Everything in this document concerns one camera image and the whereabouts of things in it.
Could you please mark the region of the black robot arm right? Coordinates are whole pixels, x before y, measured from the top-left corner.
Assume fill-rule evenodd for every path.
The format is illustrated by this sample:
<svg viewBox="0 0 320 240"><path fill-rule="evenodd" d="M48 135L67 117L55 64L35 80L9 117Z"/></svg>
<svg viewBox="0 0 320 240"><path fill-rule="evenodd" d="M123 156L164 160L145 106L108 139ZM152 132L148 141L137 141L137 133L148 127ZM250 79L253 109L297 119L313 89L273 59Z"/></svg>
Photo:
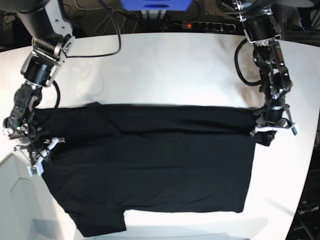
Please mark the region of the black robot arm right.
<svg viewBox="0 0 320 240"><path fill-rule="evenodd" d="M28 151L29 175L40 176L44 172L42 162L51 162L51 150L65 140L53 137L45 147L37 148L37 141L45 133L39 123L33 122L35 110L42 100L42 89L56 85L55 76L75 40L73 28L60 0L2 0L0 9L16 13L32 37L31 52L20 70L25 82L14 94L3 131L17 142L17 150Z"/></svg>

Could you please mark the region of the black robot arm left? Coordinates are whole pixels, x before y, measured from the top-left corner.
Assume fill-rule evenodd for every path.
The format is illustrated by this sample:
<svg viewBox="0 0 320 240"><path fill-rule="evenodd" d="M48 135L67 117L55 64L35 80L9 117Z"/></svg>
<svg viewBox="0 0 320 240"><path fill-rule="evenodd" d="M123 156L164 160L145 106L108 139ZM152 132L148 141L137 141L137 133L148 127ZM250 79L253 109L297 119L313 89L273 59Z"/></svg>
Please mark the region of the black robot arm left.
<svg viewBox="0 0 320 240"><path fill-rule="evenodd" d="M270 145L277 132L298 133L290 106L286 104L286 94L293 83L277 40L280 31L272 12L272 6L277 3L276 0L233 0L232 10L227 12L240 21L245 34L234 53L236 72L245 85L259 86L259 92L264 94L264 105L255 111L256 125L250 132L264 146ZM253 61L259 69L260 80L255 82L246 80L240 70L239 52L246 43L253 45Z"/></svg>

